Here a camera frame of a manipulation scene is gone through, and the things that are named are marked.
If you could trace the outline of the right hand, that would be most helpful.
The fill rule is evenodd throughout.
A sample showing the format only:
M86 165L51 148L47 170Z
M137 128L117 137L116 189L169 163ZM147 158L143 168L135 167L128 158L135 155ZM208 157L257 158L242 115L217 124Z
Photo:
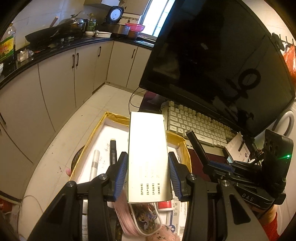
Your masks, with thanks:
M261 210L255 206L251 206L251 210L253 211L257 219L267 223L272 222L275 219L277 209L277 205L272 205L266 210Z

